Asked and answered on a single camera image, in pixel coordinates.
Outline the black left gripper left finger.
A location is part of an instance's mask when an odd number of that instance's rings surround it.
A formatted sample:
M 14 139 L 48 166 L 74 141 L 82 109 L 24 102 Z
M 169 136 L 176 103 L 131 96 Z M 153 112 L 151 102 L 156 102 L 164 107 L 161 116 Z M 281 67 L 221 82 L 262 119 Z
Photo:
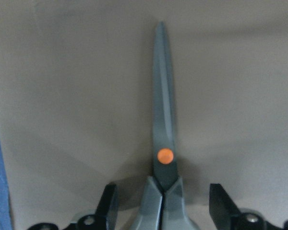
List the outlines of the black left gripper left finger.
M 115 183 L 105 186 L 94 212 L 80 214 L 65 228 L 66 230 L 114 230 L 118 216 L 118 188 Z

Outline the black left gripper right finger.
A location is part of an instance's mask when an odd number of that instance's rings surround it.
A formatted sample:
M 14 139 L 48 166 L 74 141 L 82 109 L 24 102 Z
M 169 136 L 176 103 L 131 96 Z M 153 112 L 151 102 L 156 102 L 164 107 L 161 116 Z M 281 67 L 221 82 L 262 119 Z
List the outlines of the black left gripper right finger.
M 218 230 L 288 230 L 267 221 L 258 211 L 238 208 L 221 184 L 210 184 L 209 214 Z

